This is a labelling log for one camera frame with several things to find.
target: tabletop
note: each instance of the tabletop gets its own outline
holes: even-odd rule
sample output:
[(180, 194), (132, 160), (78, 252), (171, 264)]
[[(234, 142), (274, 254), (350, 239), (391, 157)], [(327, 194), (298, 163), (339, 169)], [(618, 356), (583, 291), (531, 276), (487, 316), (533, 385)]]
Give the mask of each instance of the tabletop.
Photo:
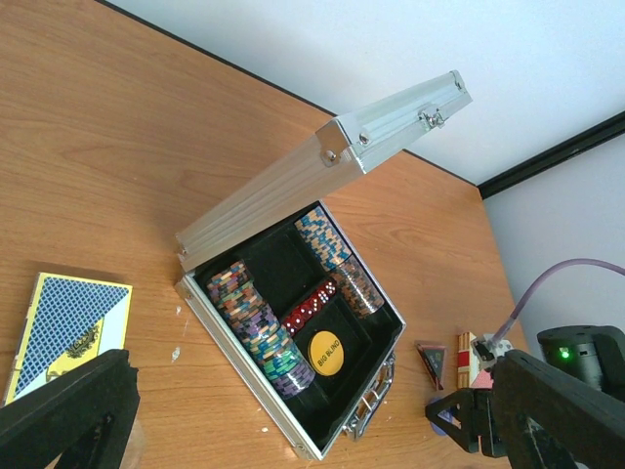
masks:
[(174, 233), (328, 114), (93, 0), (0, 0), (0, 62), (0, 381), (38, 272), (119, 280), (134, 285), (143, 467), (508, 466), (431, 430), (413, 345), (449, 347), (451, 391), (456, 334), (492, 332), (513, 307), (475, 187), (400, 153), (327, 197), (407, 329), (365, 437), (309, 463), (174, 290)]

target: white wall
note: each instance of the white wall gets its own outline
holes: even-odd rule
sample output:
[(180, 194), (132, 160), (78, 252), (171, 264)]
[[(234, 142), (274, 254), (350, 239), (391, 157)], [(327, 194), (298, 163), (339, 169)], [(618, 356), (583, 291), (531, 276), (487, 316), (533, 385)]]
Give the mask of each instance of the white wall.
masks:
[(625, 108), (623, 0), (112, 0), (337, 113), (457, 68), (475, 102), (412, 150), (474, 183)]
[[(571, 257), (625, 266), (625, 136), (486, 200), (515, 300), (543, 271)], [(521, 313), (532, 352), (536, 334), (572, 324), (625, 331), (625, 277), (596, 267), (554, 274)]]

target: metal handle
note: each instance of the metal handle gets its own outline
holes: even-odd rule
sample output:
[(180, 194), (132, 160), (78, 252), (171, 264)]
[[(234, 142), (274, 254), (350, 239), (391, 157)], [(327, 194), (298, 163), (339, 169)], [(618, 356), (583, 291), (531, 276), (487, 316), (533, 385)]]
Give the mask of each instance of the metal handle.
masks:
[(384, 398), (386, 397), (395, 376), (395, 352), (392, 352), (380, 367), (380, 374), (373, 382), (371, 388), (360, 398), (360, 404), (354, 414), (344, 425), (343, 431), (354, 442), (364, 435), (371, 418), (375, 414)]

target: black strip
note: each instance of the black strip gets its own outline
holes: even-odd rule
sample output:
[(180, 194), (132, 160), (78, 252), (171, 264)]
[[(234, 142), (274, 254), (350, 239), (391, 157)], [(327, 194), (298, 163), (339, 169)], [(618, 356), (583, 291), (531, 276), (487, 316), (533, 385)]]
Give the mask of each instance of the black strip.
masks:
[(625, 111), (480, 184), (478, 189), (481, 198), (492, 197), (623, 133), (625, 133)]
[[(336, 115), (337, 115), (337, 114), (335, 114), (334, 112), (332, 112), (331, 110), (326, 109), (325, 107), (321, 107), (320, 105), (317, 105), (317, 104), (315, 104), (315, 103), (313, 103), (313, 102), (311, 102), (311, 101), (307, 100), (306, 98), (302, 98), (301, 96), (296, 95), (295, 93), (293, 93), (293, 92), (291, 92), (291, 91), (289, 91), (289, 90), (287, 90), (287, 89), (285, 89), (285, 88), (282, 88), (281, 86), (278, 86), (278, 85), (276, 85), (275, 83), (272, 83), (272, 82), (270, 82), (270, 81), (266, 80), (266, 79), (265, 79), (265, 78), (263, 78), (262, 76), (259, 76), (259, 75), (255, 74), (255, 73), (252, 73), (251, 71), (246, 70), (245, 68), (242, 68), (242, 67), (240, 67), (240, 66), (238, 66), (238, 65), (236, 65), (236, 64), (233, 64), (232, 62), (229, 62), (229, 61), (227, 61), (226, 59), (224, 59), (224, 58), (222, 58), (222, 57), (219, 57), (219, 56), (217, 56), (217, 55), (213, 54), (212, 52), (207, 51), (206, 49), (202, 49), (201, 47), (198, 47), (198, 46), (196, 46), (195, 44), (193, 44), (193, 43), (191, 43), (191, 42), (188, 42), (186, 39), (183, 39), (182, 37), (177, 36), (176, 34), (172, 34), (171, 32), (169, 32), (169, 31), (167, 31), (167, 30), (163, 29), (162, 27), (159, 27), (159, 26), (157, 26), (156, 24), (153, 24), (153, 23), (151, 23), (151, 22), (149, 22), (149, 21), (146, 21), (146, 20), (144, 20), (143, 18), (138, 17), (137, 15), (134, 15), (134, 14), (132, 14), (132, 13), (130, 13), (130, 12), (128, 12), (128, 11), (126, 11), (126, 10), (124, 10), (123, 8), (118, 7), (117, 5), (113, 5), (112, 3), (110, 3), (110, 2), (108, 2), (108, 1), (106, 1), (106, 0), (95, 0), (95, 1), (96, 1), (97, 3), (100, 3), (100, 4), (102, 4), (102, 5), (105, 5), (106, 7), (109, 7), (111, 10), (114, 10), (114, 11), (115, 11), (115, 12), (117, 12), (117, 13), (121, 13), (122, 15), (124, 15), (124, 16), (126, 16), (126, 17), (130, 18), (131, 20), (137, 21), (137, 22), (139, 22), (139, 23), (143, 24), (144, 26), (150, 27), (150, 28), (154, 29), (155, 31), (160, 32), (161, 34), (164, 34), (164, 35), (166, 35), (167, 37), (169, 37), (169, 38), (171, 38), (171, 39), (174, 39), (174, 40), (176, 40), (176, 41), (180, 42), (181, 44), (184, 44), (184, 45), (186, 45), (186, 46), (190, 47), (191, 49), (193, 49), (193, 50), (195, 50), (195, 51), (197, 51), (197, 52), (199, 52), (199, 53), (201, 53), (201, 54), (204, 54), (205, 56), (208, 56), (208, 57), (210, 57), (211, 59), (216, 60), (217, 62), (220, 62), (221, 64), (224, 64), (224, 65), (230, 66), (230, 67), (234, 68), (236, 71), (240, 71), (241, 73), (244, 73), (244, 74), (246, 74), (247, 76), (250, 76), (250, 77), (252, 77), (252, 78), (254, 78), (254, 79), (256, 79), (256, 80), (258, 80), (258, 81), (260, 81), (260, 82), (262, 82), (262, 83), (264, 83), (264, 84), (266, 84), (266, 85), (269, 85), (269, 86), (271, 86), (272, 88), (274, 88), (274, 89), (276, 89), (276, 90), (278, 90), (278, 91), (280, 91), (280, 92), (282, 92), (282, 93), (284, 93), (284, 94), (286, 94), (286, 95), (290, 96), (291, 98), (295, 98), (296, 100), (299, 100), (299, 101), (301, 101), (302, 103), (305, 103), (305, 104), (307, 104), (307, 105), (309, 105), (309, 106), (312, 106), (312, 107), (314, 107), (315, 109), (319, 109), (320, 111), (325, 112), (326, 114), (330, 115), (331, 117), (336, 117)], [(437, 164), (432, 163), (432, 161), (430, 161), (430, 160), (428, 160), (428, 159), (424, 158), (423, 156), (419, 156), (418, 154), (416, 154), (416, 153), (414, 153), (414, 152), (412, 152), (412, 151), (410, 151), (410, 150), (408, 150), (408, 149), (405, 149), (404, 151), (405, 151), (406, 153), (408, 153), (408, 154), (410, 154), (410, 155), (414, 156), (415, 158), (420, 159), (420, 160), (422, 160), (422, 161), (425, 161), (426, 163), (428, 163), (428, 164), (430, 164), (430, 165), (432, 165), (432, 166), (436, 167), (436, 168), (437, 168), (437, 169), (439, 169), (440, 171), (443, 171), (443, 172), (445, 172), (445, 173), (447, 173), (447, 174), (449, 174), (449, 175), (453, 176), (454, 178), (457, 178), (457, 179), (459, 179), (459, 180), (461, 180), (461, 181), (464, 181), (465, 183), (470, 184), (470, 185), (472, 185), (472, 186), (474, 186), (474, 185), (475, 185), (475, 184), (474, 184), (474, 183), (472, 183), (471, 181), (467, 181), (465, 178), (463, 178), (463, 177), (461, 177), (461, 176), (458, 176), (458, 175), (457, 175), (457, 174), (455, 174), (455, 173), (452, 173), (452, 172), (451, 172), (451, 171), (449, 171), (448, 169), (442, 168), (442, 167), (438, 166)]]

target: yellow border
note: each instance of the yellow border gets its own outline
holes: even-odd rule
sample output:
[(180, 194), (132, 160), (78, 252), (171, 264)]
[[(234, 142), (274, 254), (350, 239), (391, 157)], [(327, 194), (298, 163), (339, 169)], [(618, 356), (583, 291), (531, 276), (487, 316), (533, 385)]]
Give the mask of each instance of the yellow border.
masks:
[(32, 331), (32, 326), (34, 325), (34, 322), (35, 322), (37, 306), (39, 306), (39, 301), (41, 300), (41, 291), (43, 290), (43, 284), (46, 278), (62, 278), (66, 280), (82, 281), (85, 283), (95, 283), (98, 285), (121, 286), (124, 288), (128, 288), (128, 302), (126, 304), (124, 329), (123, 329), (122, 340), (120, 344), (120, 348), (124, 347), (124, 342), (126, 340), (126, 328), (128, 326), (128, 314), (130, 312), (130, 299), (132, 297), (132, 292), (133, 292), (132, 285), (126, 285), (123, 283), (114, 283), (111, 281), (91, 280), (88, 278), (81, 278), (81, 277), (61, 276), (58, 274), (47, 274), (43, 272), (39, 273), (39, 275), (37, 276), (37, 280), (35, 281), (35, 289), (30, 299), (30, 305), (28, 306), (28, 313), (26, 314), (26, 324), (24, 326), (23, 333), (21, 335), (20, 347), (18, 348), (18, 352), (16, 353), (16, 357), (14, 358), (13, 370), (11, 371), (11, 377), (9, 378), (9, 386), (8, 386), (7, 392), (5, 393), (4, 405), (10, 404), (15, 398), (16, 389), (18, 387), (18, 381), (20, 380), (21, 366), (23, 365), (23, 359), (24, 359), (24, 356), (26, 355), (28, 339), (30, 338), (30, 332)]

